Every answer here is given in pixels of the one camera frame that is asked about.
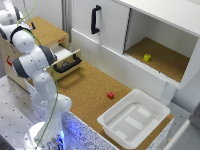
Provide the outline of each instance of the yellow object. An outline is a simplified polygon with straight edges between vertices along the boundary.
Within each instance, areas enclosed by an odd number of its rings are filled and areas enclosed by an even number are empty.
[[[149,55],[149,54],[144,55],[144,60],[145,61],[150,61],[151,60],[151,55]]]

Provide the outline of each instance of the cork shelf surface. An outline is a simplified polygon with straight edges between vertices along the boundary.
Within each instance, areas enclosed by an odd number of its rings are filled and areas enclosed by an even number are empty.
[[[81,63],[79,69],[60,79],[58,87],[59,93],[72,99],[70,110],[72,113],[120,150],[123,150],[104,133],[102,126],[97,122],[97,118],[131,92],[131,89],[85,61]],[[108,92],[115,93],[114,99],[107,98]],[[172,119],[173,115],[167,116],[136,150],[145,150]]]
[[[142,41],[126,50],[125,53],[178,82],[181,82],[190,60],[188,57],[149,38],[144,38]],[[150,54],[152,60],[149,62],[144,61],[143,58],[145,54]]]
[[[33,34],[40,40],[42,45],[48,45],[58,39],[61,39],[64,36],[68,36],[68,34],[51,23],[45,21],[40,17],[32,18],[32,21],[35,24],[36,30],[32,30]],[[30,20],[26,21],[27,24],[31,27]]]

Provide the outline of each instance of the white plastic bin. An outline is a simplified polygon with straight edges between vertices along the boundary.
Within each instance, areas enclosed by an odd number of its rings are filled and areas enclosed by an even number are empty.
[[[169,113],[169,108],[134,89],[97,120],[118,144],[135,149]]]

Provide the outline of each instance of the cabinet handle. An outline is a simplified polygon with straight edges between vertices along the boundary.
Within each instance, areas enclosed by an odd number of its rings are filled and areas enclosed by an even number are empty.
[[[96,28],[96,12],[98,10],[101,10],[101,7],[98,5],[96,5],[96,8],[92,10],[92,24],[91,24],[92,34],[96,34],[100,31],[98,28]]]
[[[76,54],[73,55],[73,58],[74,58],[74,62],[67,65],[67,66],[64,66],[64,67],[61,67],[59,68],[56,64],[54,65],[54,69],[58,72],[58,73],[64,73],[66,71],[68,71],[69,69],[75,67],[76,65],[80,64],[82,62],[82,60],[76,56]]]

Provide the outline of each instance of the cable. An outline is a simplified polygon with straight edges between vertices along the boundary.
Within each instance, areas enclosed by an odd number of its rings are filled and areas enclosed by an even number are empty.
[[[52,72],[53,72],[54,80],[55,80],[55,83],[56,83],[56,90],[57,90],[56,101],[55,101],[55,104],[54,104],[54,107],[53,107],[53,111],[52,111],[52,113],[51,113],[51,117],[50,117],[50,119],[49,119],[49,121],[48,121],[48,123],[47,123],[46,128],[44,129],[44,132],[43,132],[43,134],[42,134],[42,136],[41,136],[41,138],[40,138],[40,140],[39,140],[39,142],[38,142],[37,147],[35,148],[35,150],[37,150],[37,148],[38,148],[40,142],[42,141],[42,138],[43,138],[43,136],[44,136],[44,134],[45,134],[45,132],[46,132],[48,126],[49,126],[49,123],[50,123],[50,121],[51,121],[51,119],[52,119],[52,117],[53,117],[53,114],[54,114],[54,111],[55,111],[55,108],[56,108],[56,104],[57,104],[57,101],[58,101],[58,82],[57,82],[57,80],[56,80],[56,75],[55,75],[55,73],[54,73],[54,70],[53,70],[53,67],[52,67],[52,66],[51,66],[51,70],[52,70]]]
[[[35,4],[36,4],[36,0],[34,1],[34,5],[33,5],[32,10],[25,17],[23,17],[19,21],[17,21],[17,26],[19,26],[19,23],[33,12],[33,10],[35,8]]]
[[[26,29],[23,29],[23,31],[25,31],[25,32],[29,33],[30,35],[32,35],[32,36],[38,41],[38,43],[39,43],[40,45],[42,45],[41,42],[40,42],[40,40],[38,40],[38,38],[37,38],[33,33],[27,31]]]
[[[26,9],[26,2],[25,2],[25,0],[23,0],[23,3],[24,3],[24,9],[25,9],[25,11],[26,11],[26,14],[28,14],[28,11],[27,11],[27,9]]]

